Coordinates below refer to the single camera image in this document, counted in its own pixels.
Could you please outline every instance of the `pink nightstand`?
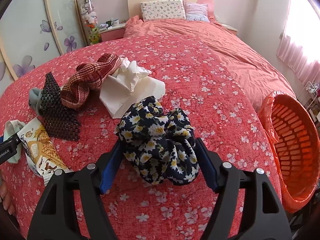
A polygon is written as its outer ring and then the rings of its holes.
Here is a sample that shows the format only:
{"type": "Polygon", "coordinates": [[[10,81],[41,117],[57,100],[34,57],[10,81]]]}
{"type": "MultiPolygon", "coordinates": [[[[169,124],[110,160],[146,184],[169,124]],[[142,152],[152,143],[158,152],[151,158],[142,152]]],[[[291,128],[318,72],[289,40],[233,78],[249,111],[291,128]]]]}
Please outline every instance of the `pink nightstand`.
{"type": "Polygon", "coordinates": [[[228,24],[225,24],[225,23],[221,23],[221,25],[222,25],[223,27],[225,27],[228,31],[230,31],[232,34],[234,34],[235,36],[237,36],[237,32],[238,32],[237,29],[235,29],[234,27],[232,27],[232,26],[230,26],[230,25],[228,25],[228,24]]]}
{"type": "Polygon", "coordinates": [[[102,42],[122,39],[124,35],[125,23],[120,23],[118,26],[112,27],[110,30],[100,32],[102,42]]]}

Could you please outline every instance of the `food wrapper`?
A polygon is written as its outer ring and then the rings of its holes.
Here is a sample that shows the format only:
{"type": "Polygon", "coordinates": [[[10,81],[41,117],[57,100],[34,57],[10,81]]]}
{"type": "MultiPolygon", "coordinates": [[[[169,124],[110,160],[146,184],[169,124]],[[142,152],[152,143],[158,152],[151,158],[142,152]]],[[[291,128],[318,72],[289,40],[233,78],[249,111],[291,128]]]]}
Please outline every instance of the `food wrapper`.
{"type": "Polygon", "coordinates": [[[56,170],[71,172],[59,157],[47,131],[37,118],[32,119],[17,134],[25,148],[29,167],[37,176],[43,177],[45,186],[56,170]]]}

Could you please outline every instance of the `purple flower decal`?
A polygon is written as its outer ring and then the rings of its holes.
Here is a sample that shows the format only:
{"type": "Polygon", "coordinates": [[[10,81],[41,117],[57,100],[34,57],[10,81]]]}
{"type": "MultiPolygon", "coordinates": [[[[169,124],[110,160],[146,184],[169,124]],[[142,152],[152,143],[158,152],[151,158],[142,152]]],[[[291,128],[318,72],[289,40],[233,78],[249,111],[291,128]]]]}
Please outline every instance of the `purple flower decal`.
{"type": "Polygon", "coordinates": [[[46,51],[48,48],[49,48],[49,43],[46,42],[46,43],[44,44],[44,51],[46,51]]]}
{"type": "MultiPolygon", "coordinates": [[[[40,24],[40,27],[41,27],[40,33],[42,33],[43,31],[46,33],[51,32],[50,24],[45,20],[42,20],[42,24],[40,24]]],[[[61,31],[63,29],[62,26],[59,26],[57,28],[57,22],[54,22],[54,28],[57,29],[58,31],[61,31]]]]}
{"type": "Polygon", "coordinates": [[[64,40],[64,45],[67,46],[67,53],[71,52],[72,49],[75,49],[77,47],[77,43],[74,41],[74,36],[70,36],[70,38],[66,38],[64,40]]]}
{"type": "Polygon", "coordinates": [[[5,63],[0,62],[0,81],[3,79],[5,74],[5,63]]]}
{"type": "Polygon", "coordinates": [[[35,65],[31,65],[32,57],[29,55],[26,55],[23,57],[21,66],[20,65],[14,65],[12,68],[14,72],[16,73],[17,77],[22,77],[24,74],[28,73],[29,71],[33,70],[35,65]]]}
{"type": "Polygon", "coordinates": [[[49,33],[51,32],[51,28],[50,28],[50,25],[47,21],[45,20],[42,20],[42,24],[40,24],[40,27],[41,27],[41,31],[40,33],[42,33],[42,31],[46,32],[46,33],[49,33]]]}

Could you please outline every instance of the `orange laundry basket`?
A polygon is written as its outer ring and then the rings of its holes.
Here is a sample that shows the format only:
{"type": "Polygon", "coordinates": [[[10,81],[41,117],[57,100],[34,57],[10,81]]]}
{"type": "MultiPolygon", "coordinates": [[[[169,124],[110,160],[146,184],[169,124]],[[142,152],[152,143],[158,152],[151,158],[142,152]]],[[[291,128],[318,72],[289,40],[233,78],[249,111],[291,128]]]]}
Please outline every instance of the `orange laundry basket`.
{"type": "Polygon", "coordinates": [[[294,213],[308,203],[319,179],[319,137],[305,108],[282,91],[262,102],[259,119],[279,174],[282,204],[294,213]]]}

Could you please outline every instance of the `person's hand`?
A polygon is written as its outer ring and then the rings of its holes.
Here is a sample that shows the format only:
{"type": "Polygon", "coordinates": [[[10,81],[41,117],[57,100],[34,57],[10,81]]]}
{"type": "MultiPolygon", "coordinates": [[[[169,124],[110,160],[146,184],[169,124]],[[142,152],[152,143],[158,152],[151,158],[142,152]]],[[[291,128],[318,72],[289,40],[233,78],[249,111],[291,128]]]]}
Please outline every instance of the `person's hand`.
{"type": "Polygon", "coordinates": [[[4,180],[4,176],[2,175],[1,171],[0,174],[2,179],[2,185],[0,186],[0,197],[2,198],[2,205],[3,208],[7,210],[10,215],[12,215],[14,214],[15,210],[12,203],[11,194],[8,190],[7,182],[4,180]]]}

